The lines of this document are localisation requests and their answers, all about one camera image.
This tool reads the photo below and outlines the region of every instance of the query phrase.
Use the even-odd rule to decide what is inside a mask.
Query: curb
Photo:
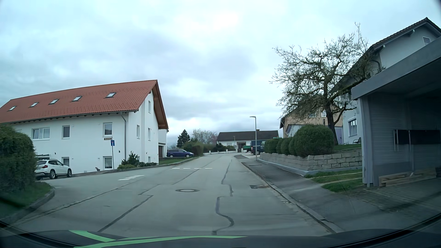
[[[19,210],[18,212],[13,213],[10,216],[7,216],[7,217],[0,219],[0,222],[3,222],[7,225],[12,225],[14,222],[20,220],[21,218],[23,218],[26,215],[35,211],[37,208],[41,207],[43,204],[45,204],[50,199],[52,199],[52,197],[54,197],[54,195],[55,195],[55,188],[52,187],[51,190],[49,192],[47,192],[45,196],[36,200],[35,202],[30,204],[29,206]]]
[[[317,221],[320,225],[325,227],[328,231],[330,231],[331,233],[341,233],[341,232],[344,232],[343,229],[341,229],[340,227],[338,227],[334,223],[327,221],[325,217],[321,216],[316,211],[314,211],[314,210],[310,209],[309,207],[299,203],[298,201],[296,201],[295,199],[290,197],[287,193],[283,192],[281,189],[279,189],[277,186],[275,186],[273,183],[268,182],[267,180],[265,180],[265,178],[262,175],[260,175],[259,173],[255,172],[254,170],[252,170],[249,166],[247,166],[245,164],[245,162],[241,162],[241,163],[245,167],[247,167],[250,171],[252,171],[254,174],[259,176],[264,182],[266,182],[273,190],[275,190],[277,193],[279,193],[283,198],[285,198],[287,201],[291,202],[292,204],[295,204],[298,208],[300,208],[300,210],[302,210],[303,212],[305,212],[306,214],[311,216],[315,221]]]

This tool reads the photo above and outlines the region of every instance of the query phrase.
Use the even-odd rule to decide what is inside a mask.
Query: white suv
[[[56,159],[47,159],[37,161],[37,169],[35,170],[37,180],[43,177],[55,179],[58,176],[72,176],[72,170],[69,166],[64,165]]]

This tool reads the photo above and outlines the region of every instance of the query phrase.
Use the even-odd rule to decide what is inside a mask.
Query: grass
[[[314,175],[306,175],[305,178],[335,176],[335,175],[358,173],[358,172],[362,172],[361,169],[348,169],[348,170],[330,171],[330,172],[321,172],[321,171],[319,171],[319,172],[317,172]]]
[[[51,190],[51,186],[45,182],[35,183],[26,190],[9,193],[0,192],[0,218],[11,215],[23,207],[43,197]]]
[[[343,181],[343,182],[336,182],[336,183],[330,183],[325,184],[322,186],[322,188],[327,189],[332,192],[343,192],[352,190],[358,186],[363,185],[362,179],[354,179],[349,181]]]
[[[360,178],[362,176],[361,173],[356,174],[342,174],[342,175],[336,175],[336,176],[330,176],[330,177],[313,177],[311,180],[318,183],[318,184],[324,184],[339,180],[345,180],[345,179],[353,179],[353,178]]]
[[[356,148],[361,148],[361,144],[349,144],[349,145],[334,146],[334,150],[346,150],[346,149],[356,149]]]

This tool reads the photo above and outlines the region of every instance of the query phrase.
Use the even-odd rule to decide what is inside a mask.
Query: drainpipe
[[[123,112],[121,112],[121,117],[124,120],[124,159],[127,159],[127,121],[123,116]]]

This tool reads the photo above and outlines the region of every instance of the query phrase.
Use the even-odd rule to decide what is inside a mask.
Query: white building
[[[372,60],[371,75],[377,74],[379,68],[391,67],[440,36],[441,29],[425,18],[373,44],[370,49],[376,52],[376,58]],[[359,103],[355,100],[351,104],[356,109],[343,113],[343,141],[346,144],[352,144],[363,136]]]
[[[0,113],[0,123],[29,135],[40,158],[58,159],[72,173],[116,168],[132,151],[142,162],[158,162],[166,146],[168,124],[157,80],[16,98]]]

